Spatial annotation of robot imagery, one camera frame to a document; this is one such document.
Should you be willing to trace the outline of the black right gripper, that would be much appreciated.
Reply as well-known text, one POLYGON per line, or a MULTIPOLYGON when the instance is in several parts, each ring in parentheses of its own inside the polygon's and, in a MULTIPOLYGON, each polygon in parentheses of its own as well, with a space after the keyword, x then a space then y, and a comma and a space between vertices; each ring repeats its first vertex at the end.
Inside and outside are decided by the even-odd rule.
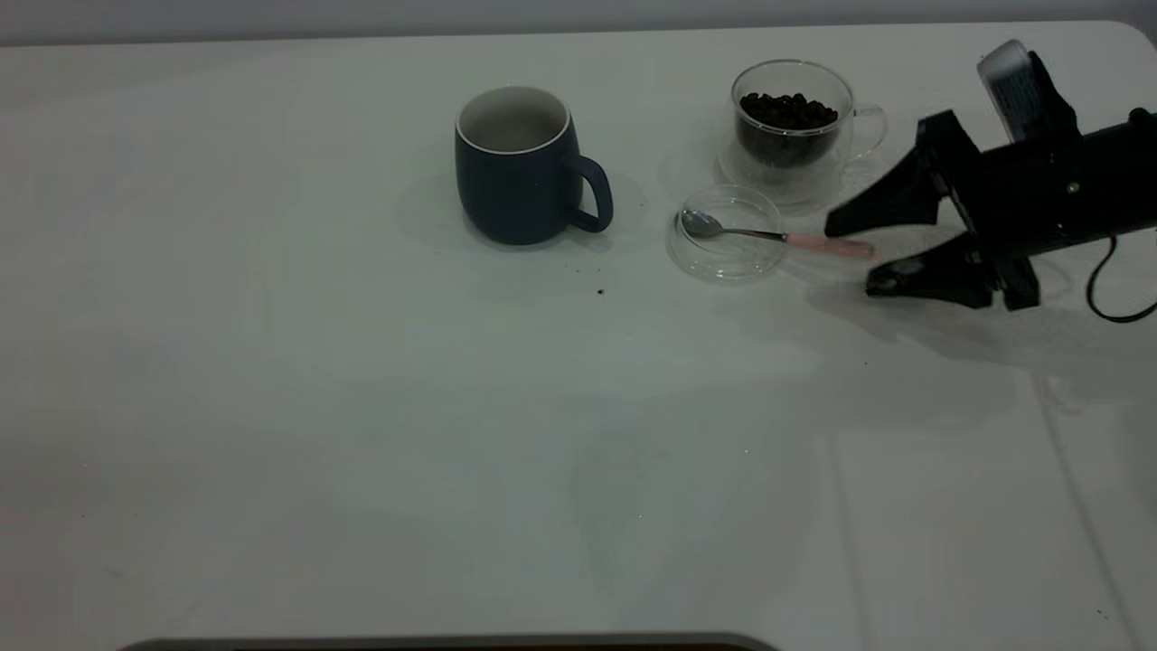
POLYGON ((931 114, 887 173, 827 213, 823 234, 935 225, 946 197, 968 234, 880 264, 868 273, 868 296, 992 308, 992 276, 1010 312, 1037 308, 1034 256, 1132 234, 1133 125, 979 151, 952 110, 931 114))

